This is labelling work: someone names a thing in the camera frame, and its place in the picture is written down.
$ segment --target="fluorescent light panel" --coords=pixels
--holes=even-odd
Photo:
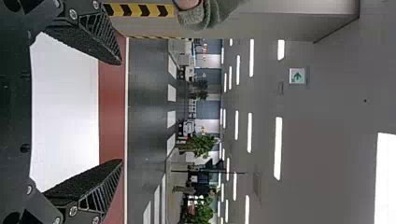
[[[245,198],[245,224],[249,224],[250,220],[250,198],[247,195]]]
[[[230,180],[230,158],[227,158],[227,174],[226,174],[227,181]]]
[[[275,130],[275,157],[274,157],[274,177],[280,180],[281,167],[282,167],[282,129],[283,119],[276,118]]]
[[[228,199],[225,201],[225,223],[228,223]]]
[[[224,203],[224,184],[221,184],[221,202]]]
[[[280,61],[285,58],[285,40],[277,41],[277,59]]]
[[[224,73],[224,93],[227,92],[227,73]]]
[[[251,136],[253,128],[253,114],[247,114],[247,152],[251,153]]]
[[[220,110],[220,125],[222,125],[222,109]]]
[[[219,173],[219,188],[221,187],[221,173]]]
[[[224,64],[224,48],[221,48],[221,64]]]
[[[222,159],[222,143],[219,144],[219,159]]]
[[[235,111],[235,140],[238,140],[239,136],[239,111]]]
[[[221,217],[221,203],[218,201],[218,217]]]
[[[233,67],[230,66],[229,70],[228,90],[231,90],[233,88]]]
[[[236,172],[233,173],[233,200],[236,201],[236,187],[238,183],[238,175]]]
[[[239,85],[239,76],[241,73],[241,56],[236,56],[236,85]]]
[[[249,76],[254,76],[254,39],[250,39]]]
[[[396,135],[379,133],[376,147],[375,224],[396,223]]]
[[[223,119],[224,119],[224,121],[223,121],[223,128],[225,129],[226,128],[226,122],[227,122],[227,110],[226,109],[224,109],[223,110],[223,112],[224,112],[224,114],[223,114]]]

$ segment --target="green plant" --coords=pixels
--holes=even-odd
[[[207,96],[209,93],[207,91],[198,91],[198,92],[192,92],[190,93],[190,98],[193,100],[206,100]]]
[[[214,136],[195,135],[187,140],[185,145],[179,146],[179,149],[193,152],[195,158],[204,157],[204,159],[207,159],[216,142]]]
[[[209,224],[209,220],[213,217],[213,210],[209,204],[198,203],[195,205],[195,215],[191,216],[193,224]]]

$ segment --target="hazard stripe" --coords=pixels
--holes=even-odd
[[[175,17],[175,7],[173,5],[145,3],[104,3],[104,6],[107,14],[114,17]]]
[[[122,16],[131,16],[132,15],[132,10],[128,7],[128,5],[121,5],[121,8],[124,11],[124,14]]]

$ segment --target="gray floor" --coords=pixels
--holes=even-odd
[[[248,40],[225,41],[225,64],[241,55],[241,81],[223,95],[227,109],[224,146],[232,171],[247,171],[227,183],[230,223],[373,224],[375,146],[378,132],[396,133],[394,1],[361,1],[361,18],[317,44],[286,42],[276,58],[276,40],[256,39],[255,75],[248,77]],[[309,86],[288,85],[289,68],[308,67]],[[277,94],[279,82],[284,94]],[[239,110],[239,139],[233,139]],[[248,112],[253,113],[253,149],[247,153]],[[284,119],[282,177],[273,177],[275,120]]]
[[[177,95],[176,103],[168,102],[168,84],[178,85],[168,73],[167,48],[166,40],[130,40],[127,164],[130,223],[143,223],[146,205],[149,201],[153,204],[154,191],[165,173],[166,141],[175,132],[175,128],[167,128],[167,112],[185,102],[184,89]]]

